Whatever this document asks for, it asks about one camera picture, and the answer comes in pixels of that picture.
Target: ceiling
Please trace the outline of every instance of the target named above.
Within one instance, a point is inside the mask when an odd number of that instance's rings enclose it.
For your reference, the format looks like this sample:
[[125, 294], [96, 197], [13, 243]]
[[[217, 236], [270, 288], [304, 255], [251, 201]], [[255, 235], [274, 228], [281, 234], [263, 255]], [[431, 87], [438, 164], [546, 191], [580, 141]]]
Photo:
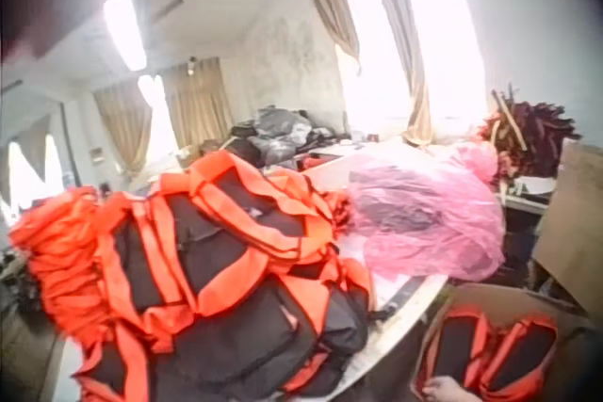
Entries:
[[[147, 72], [184, 62], [190, 56], [228, 55], [261, 12], [276, 0], [183, 0], [153, 24], [140, 19], [153, 16], [171, 1], [135, 0], [149, 61]], [[25, 88], [43, 77], [91, 90], [131, 76], [108, 35], [101, 11], [44, 57], [24, 57], [4, 65], [3, 70], [3, 86], [23, 78]]]

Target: cardboard box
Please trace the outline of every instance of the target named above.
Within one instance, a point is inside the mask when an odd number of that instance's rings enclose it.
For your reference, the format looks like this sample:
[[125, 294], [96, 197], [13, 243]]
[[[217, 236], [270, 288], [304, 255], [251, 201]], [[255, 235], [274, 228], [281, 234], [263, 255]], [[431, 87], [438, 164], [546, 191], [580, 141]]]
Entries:
[[[415, 381], [425, 350], [448, 310], [461, 305], [473, 305], [482, 309], [495, 327], [510, 326], [516, 319], [528, 314], [547, 315], [557, 321], [558, 338], [561, 341], [577, 329], [595, 330], [588, 318], [576, 314], [573, 307], [552, 298], [542, 297], [522, 289], [488, 284], [471, 283], [459, 286], [453, 290], [447, 303], [437, 313], [423, 339], [419, 355], [421, 359], [417, 361], [411, 380], [411, 390], [416, 395], [416, 400], [420, 398]], [[560, 347], [548, 371], [543, 393], [536, 400], [546, 402], [560, 400], [559, 397], [568, 386], [568, 382], [579, 375], [579, 364], [587, 360], [591, 344], [591, 336], [580, 334]]]

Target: pile of backpacks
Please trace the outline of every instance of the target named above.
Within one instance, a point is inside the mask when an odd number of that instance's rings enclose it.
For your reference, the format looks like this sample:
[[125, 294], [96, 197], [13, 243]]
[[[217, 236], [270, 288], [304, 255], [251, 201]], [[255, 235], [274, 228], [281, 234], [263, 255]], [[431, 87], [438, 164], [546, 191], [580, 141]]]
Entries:
[[222, 151], [145, 199], [67, 191], [10, 238], [84, 350], [84, 401], [321, 396], [365, 346], [372, 309], [367, 269], [334, 245], [341, 200]]

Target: hand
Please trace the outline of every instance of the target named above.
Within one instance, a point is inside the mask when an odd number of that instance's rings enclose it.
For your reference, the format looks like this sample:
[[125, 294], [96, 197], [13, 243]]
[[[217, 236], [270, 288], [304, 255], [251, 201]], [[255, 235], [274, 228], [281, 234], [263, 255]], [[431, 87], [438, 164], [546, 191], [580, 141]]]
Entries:
[[425, 383], [423, 394], [428, 402], [481, 402], [465, 391], [452, 377], [436, 377]]

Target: beige curtain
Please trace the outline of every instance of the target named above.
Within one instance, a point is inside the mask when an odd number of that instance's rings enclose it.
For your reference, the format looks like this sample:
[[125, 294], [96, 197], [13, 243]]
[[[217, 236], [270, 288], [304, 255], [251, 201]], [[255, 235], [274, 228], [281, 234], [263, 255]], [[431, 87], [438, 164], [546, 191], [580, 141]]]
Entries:
[[46, 136], [49, 127], [50, 116], [48, 115], [36, 121], [16, 139], [23, 156], [43, 181], [46, 180]]
[[404, 137], [416, 145], [432, 141], [432, 118], [423, 57], [411, 0], [382, 0], [406, 72], [413, 111]]
[[314, 5], [333, 40], [358, 60], [360, 45], [348, 0], [314, 0]]
[[10, 170], [8, 166], [8, 145], [0, 148], [0, 196], [8, 205], [10, 199]]
[[138, 79], [96, 91], [94, 99], [123, 168], [130, 177], [135, 176], [145, 164], [153, 114], [140, 92]]
[[227, 137], [232, 120], [217, 58], [197, 63], [193, 75], [187, 74], [187, 64], [159, 75], [179, 148]]

